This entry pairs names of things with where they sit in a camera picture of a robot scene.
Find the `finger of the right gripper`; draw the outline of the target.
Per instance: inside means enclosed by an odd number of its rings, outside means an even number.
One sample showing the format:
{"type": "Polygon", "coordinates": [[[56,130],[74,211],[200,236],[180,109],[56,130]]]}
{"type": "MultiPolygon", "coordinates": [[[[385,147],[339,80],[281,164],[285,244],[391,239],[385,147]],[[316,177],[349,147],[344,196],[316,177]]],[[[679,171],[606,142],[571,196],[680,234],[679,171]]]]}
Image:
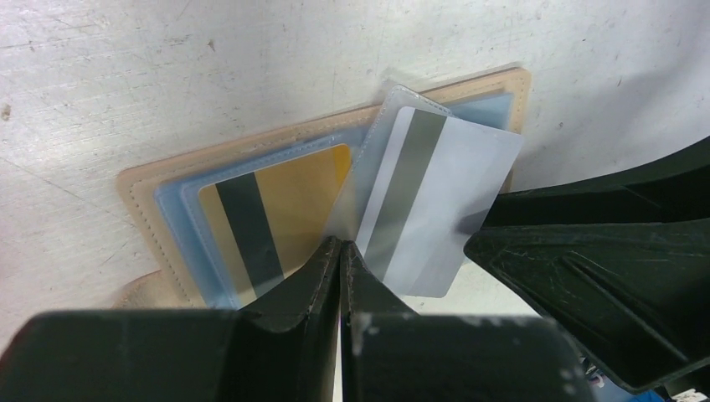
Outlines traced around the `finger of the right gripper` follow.
{"type": "Polygon", "coordinates": [[[486,227],[672,223],[709,216],[709,140],[625,171],[504,193],[486,227]]]}
{"type": "Polygon", "coordinates": [[[466,256],[620,387],[709,391],[709,222],[485,228],[466,256]]]}

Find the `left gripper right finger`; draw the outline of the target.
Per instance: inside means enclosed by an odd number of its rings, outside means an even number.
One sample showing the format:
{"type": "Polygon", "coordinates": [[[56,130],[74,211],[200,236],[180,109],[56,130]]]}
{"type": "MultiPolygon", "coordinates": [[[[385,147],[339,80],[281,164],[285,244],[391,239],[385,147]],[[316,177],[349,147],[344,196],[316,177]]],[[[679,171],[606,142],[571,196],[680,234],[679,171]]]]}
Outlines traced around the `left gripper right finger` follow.
{"type": "Polygon", "coordinates": [[[404,399],[408,378],[396,330],[417,314],[368,269],[352,241],[342,243],[339,286],[342,399],[404,399]]]}

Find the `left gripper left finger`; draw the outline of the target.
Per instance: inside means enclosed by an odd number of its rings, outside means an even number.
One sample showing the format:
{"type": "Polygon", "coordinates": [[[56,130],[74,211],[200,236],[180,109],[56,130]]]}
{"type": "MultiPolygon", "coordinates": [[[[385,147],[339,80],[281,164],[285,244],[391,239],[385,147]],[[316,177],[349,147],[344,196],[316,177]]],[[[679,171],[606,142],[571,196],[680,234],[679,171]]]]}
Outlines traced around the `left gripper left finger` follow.
{"type": "Polygon", "coordinates": [[[341,247],[326,238],[302,268],[239,311],[224,355],[223,401],[332,399],[341,247]]]}

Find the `gold striped credit card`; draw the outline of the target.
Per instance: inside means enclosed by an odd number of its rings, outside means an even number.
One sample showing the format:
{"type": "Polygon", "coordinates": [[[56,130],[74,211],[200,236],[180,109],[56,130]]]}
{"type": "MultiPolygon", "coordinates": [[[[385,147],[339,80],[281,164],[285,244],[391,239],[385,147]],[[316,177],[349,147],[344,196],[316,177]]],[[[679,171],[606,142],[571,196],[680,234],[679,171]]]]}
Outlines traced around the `gold striped credit card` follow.
{"type": "Polygon", "coordinates": [[[217,262],[240,305],[307,262],[350,167],[351,150],[339,144],[198,191],[217,262]]]}

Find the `beige card holder wallet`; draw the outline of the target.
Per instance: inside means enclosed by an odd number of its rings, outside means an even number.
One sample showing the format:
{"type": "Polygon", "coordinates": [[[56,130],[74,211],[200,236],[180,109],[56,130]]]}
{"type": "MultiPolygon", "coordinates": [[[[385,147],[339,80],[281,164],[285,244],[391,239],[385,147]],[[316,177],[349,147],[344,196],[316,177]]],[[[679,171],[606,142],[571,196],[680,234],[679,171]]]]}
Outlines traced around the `beige card holder wallet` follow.
{"type": "Polygon", "coordinates": [[[527,70],[510,68],[423,93],[396,85],[375,106],[127,169],[118,176],[118,193],[159,271],[129,284],[116,305],[130,309],[244,307],[217,262],[217,247],[198,201],[201,188],[345,144],[351,150],[351,167],[337,199],[344,191],[357,190],[354,207],[361,214],[401,108],[412,106],[518,133],[530,84],[527,70]]]}

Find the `white striped credit card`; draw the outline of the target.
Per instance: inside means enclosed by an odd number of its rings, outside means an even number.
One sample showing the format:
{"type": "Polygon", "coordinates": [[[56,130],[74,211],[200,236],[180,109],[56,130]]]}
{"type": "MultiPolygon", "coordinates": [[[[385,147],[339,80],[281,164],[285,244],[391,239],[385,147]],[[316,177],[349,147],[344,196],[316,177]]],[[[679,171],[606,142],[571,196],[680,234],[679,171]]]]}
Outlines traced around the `white striped credit card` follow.
{"type": "Polygon", "coordinates": [[[401,108],[356,244],[392,292],[442,297],[522,149],[521,135],[401,108]]]}

